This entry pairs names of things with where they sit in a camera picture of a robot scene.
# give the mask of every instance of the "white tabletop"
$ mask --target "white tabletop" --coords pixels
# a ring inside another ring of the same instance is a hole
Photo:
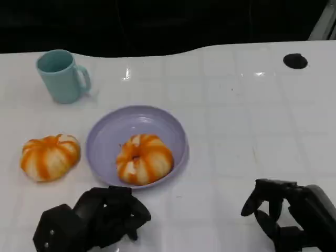
[[[282,63],[297,52],[309,62],[304,70]],[[191,156],[170,183],[134,192],[152,214],[139,241],[125,238],[103,251],[274,251],[255,219],[240,217],[257,178],[316,183],[336,203],[334,41],[222,45],[164,57],[76,55],[93,90],[69,105],[52,102],[35,69],[39,55],[0,55],[1,251],[34,252],[43,211],[73,207],[85,190],[104,186],[90,172],[86,137],[103,115],[131,104],[177,117]],[[59,181],[32,182],[19,168],[23,144],[62,132],[80,141],[79,164]],[[295,224],[285,207],[279,223]]]

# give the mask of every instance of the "light blue mug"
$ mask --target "light blue mug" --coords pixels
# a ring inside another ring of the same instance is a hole
[[[46,52],[36,61],[36,68],[56,102],[73,103],[91,88],[88,71],[77,66],[68,51]],[[78,72],[83,74],[85,83],[81,83]]]

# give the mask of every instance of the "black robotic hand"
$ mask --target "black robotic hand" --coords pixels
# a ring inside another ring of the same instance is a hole
[[[289,213],[303,230],[277,224],[284,199],[290,204]],[[258,210],[263,201],[269,202],[269,215]],[[276,252],[302,251],[305,247],[318,247],[322,252],[336,251],[336,209],[317,185],[298,186],[296,182],[256,180],[256,187],[241,215],[253,213],[274,242]]]
[[[63,204],[43,212],[33,241],[38,252],[84,252],[109,246],[125,234],[137,240],[137,229],[150,220],[130,188],[95,187],[73,209]]]

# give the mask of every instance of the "orange striped toy pumpkin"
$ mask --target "orange striped toy pumpkin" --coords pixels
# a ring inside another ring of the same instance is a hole
[[[121,180],[145,185],[170,173],[174,159],[172,152],[158,136],[139,134],[121,146],[116,164]]]
[[[65,175],[79,160],[80,146],[71,135],[59,134],[29,140],[23,147],[21,168],[35,181],[52,181]]]

